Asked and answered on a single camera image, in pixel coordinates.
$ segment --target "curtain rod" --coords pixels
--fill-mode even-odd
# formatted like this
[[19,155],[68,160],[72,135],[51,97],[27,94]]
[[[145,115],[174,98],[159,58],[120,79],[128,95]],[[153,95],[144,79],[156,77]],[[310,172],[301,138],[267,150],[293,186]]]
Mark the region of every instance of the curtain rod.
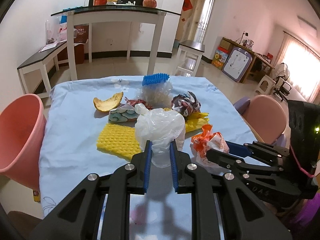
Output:
[[300,43],[302,43],[304,46],[306,46],[308,49],[310,49],[313,54],[315,54],[319,59],[320,59],[320,56],[318,55],[317,52],[315,52],[313,49],[311,49],[308,45],[304,44],[302,41],[300,41],[299,39],[297,39],[296,37],[294,37],[293,35],[291,35],[290,33],[286,32],[286,31],[283,31],[284,33],[290,35],[292,38],[295,38],[297,41],[299,41]]

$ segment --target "curtain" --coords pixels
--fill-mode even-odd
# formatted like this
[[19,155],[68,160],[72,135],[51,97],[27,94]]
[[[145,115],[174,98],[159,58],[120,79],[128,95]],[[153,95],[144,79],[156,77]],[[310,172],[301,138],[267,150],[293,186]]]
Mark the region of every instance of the curtain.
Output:
[[288,82],[305,98],[313,102],[320,92],[320,59],[300,41],[284,34],[276,64],[286,63],[290,71]]

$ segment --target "pink rubber band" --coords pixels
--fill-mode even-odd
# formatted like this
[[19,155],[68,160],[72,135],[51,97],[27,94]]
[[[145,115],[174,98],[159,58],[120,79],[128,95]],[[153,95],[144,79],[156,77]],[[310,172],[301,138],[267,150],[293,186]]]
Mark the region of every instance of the pink rubber band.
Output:
[[293,155],[294,159],[296,160],[296,163],[297,163],[300,171],[302,171],[304,174],[306,174],[309,178],[314,178],[315,175],[311,175],[309,172],[307,172],[304,168],[301,167],[301,165],[300,165],[300,163],[299,163],[299,161],[298,161],[298,159],[297,159],[297,157],[296,157],[296,155],[294,153],[294,150],[293,150],[293,148],[291,146],[291,143],[290,143],[290,148],[291,148],[292,155]]

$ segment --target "white stool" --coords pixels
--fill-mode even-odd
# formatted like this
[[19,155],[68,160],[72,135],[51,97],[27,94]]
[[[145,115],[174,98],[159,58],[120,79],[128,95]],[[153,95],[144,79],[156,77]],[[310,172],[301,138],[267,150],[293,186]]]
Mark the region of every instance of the white stool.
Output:
[[[185,61],[187,52],[192,53],[194,55],[197,55],[196,65],[193,70],[185,69],[185,68],[179,66],[180,54],[181,54],[182,50],[184,51],[183,63]],[[189,74],[191,74],[191,76],[194,77],[197,73],[197,70],[198,70],[200,60],[201,60],[203,53],[204,53],[204,45],[201,43],[191,41],[191,40],[179,42],[179,49],[178,49],[177,57],[175,60],[175,66],[177,66],[177,67],[174,68],[172,75],[174,76],[177,73],[177,70],[180,70],[181,72],[189,73]]]
[[[261,89],[261,85],[264,81],[268,83],[267,89],[265,91]],[[276,85],[276,82],[272,78],[270,78],[267,75],[264,75],[264,77],[261,79],[259,85],[256,88],[256,92],[259,92],[262,95],[270,95],[275,85]]]

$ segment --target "pink trash can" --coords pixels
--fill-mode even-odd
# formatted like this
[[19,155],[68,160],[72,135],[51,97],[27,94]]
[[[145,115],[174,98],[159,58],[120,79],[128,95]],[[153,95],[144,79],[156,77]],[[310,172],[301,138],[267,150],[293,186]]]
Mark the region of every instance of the pink trash can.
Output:
[[41,99],[26,94],[0,114],[0,174],[39,191],[39,154],[46,118]]

